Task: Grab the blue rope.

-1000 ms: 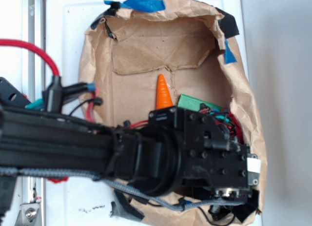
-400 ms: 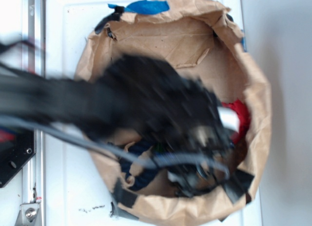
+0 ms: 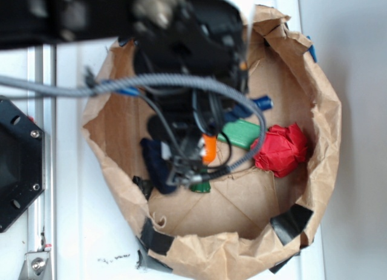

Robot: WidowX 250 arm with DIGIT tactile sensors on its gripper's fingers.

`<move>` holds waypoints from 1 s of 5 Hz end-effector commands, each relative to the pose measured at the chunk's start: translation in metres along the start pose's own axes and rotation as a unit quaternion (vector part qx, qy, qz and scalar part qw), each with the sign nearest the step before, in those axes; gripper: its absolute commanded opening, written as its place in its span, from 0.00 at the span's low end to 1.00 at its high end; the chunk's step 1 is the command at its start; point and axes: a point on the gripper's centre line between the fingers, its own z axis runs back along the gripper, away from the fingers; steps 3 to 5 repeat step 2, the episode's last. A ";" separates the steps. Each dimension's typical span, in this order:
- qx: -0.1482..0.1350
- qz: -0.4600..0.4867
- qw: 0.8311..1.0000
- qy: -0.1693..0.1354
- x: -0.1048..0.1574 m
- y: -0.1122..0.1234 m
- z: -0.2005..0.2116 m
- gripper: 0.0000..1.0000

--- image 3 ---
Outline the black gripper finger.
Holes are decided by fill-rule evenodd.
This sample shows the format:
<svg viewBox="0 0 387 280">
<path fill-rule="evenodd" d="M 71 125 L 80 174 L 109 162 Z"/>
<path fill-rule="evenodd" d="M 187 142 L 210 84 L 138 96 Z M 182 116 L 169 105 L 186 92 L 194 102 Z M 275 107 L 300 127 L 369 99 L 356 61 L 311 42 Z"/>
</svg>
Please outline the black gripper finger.
<svg viewBox="0 0 387 280">
<path fill-rule="evenodd" d="M 202 133 L 192 131 L 184 137 L 181 148 L 183 151 L 183 165 L 192 171 L 199 171 L 203 167 L 202 150 L 204 139 Z"/>
<path fill-rule="evenodd" d="M 170 171 L 166 180 L 168 186 L 190 186 L 189 174 L 191 173 L 192 154 L 194 147 L 187 140 L 181 145 L 183 155 L 178 152 L 171 144 L 164 144 L 164 159 L 169 163 Z"/>
</svg>

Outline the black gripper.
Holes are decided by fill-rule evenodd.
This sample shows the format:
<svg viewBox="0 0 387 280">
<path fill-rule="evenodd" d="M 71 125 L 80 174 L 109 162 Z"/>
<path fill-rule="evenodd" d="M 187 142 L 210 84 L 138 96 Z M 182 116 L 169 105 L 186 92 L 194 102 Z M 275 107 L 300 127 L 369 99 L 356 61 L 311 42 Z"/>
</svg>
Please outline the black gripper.
<svg viewBox="0 0 387 280">
<path fill-rule="evenodd" d="M 224 0 L 134 0 L 135 72 L 211 77 L 247 91 L 246 43 L 239 11 Z M 232 101 L 211 91 L 161 86 L 148 95 L 173 127 L 219 133 Z"/>
</svg>

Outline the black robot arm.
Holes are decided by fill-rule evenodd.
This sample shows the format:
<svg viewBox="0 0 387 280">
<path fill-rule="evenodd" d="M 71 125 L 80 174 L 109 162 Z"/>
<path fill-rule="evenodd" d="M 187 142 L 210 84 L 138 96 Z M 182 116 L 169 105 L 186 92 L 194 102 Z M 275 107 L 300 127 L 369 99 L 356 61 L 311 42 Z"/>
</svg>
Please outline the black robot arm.
<svg viewBox="0 0 387 280">
<path fill-rule="evenodd" d="M 1 0 L 1 48 L 106 37 L 137 43 L 132 79 L 89 83 L 78 91 L 2 77 L 1 83 L 43 96 L 86 97 L 120 91 L 155 110 L 148 128 L 171 148 L 168 183 L 191 185 L 231 173 L 205 173 L 200 135 L 217 135 L 225 113 L 247 103 L 246 45 L 239 9 L 228 0 Z"/>
</svg>

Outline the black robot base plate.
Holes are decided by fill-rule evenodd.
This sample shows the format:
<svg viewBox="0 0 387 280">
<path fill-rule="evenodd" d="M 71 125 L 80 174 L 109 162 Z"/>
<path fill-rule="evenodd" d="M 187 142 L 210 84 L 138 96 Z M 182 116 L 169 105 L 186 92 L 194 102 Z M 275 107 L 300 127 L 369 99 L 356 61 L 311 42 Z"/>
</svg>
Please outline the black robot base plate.
<svg viewBox="0 0 387 280">
<path fill-rule="evenodd" d="M 1 96 L 1 232 L 39 196 L 41 144 L 31 133 L 40 128 L 8 98 Z"/>
</svg>

